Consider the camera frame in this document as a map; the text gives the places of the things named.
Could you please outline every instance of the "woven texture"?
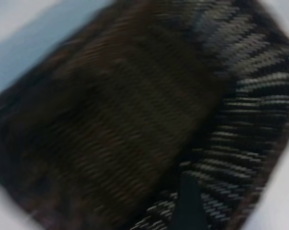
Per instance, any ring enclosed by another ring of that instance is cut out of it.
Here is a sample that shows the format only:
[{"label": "woven texture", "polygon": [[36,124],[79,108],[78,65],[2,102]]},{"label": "woven texture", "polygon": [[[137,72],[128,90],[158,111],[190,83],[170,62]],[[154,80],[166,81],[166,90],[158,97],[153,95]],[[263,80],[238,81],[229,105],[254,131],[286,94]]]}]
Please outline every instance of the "woven texture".
[{"label": "woven texture", "polygon": [[289,41],[255,1],[118,1],[0,95],[0,182],[46,229],[161,230],[179,178],[235,230],[289,138]]}]

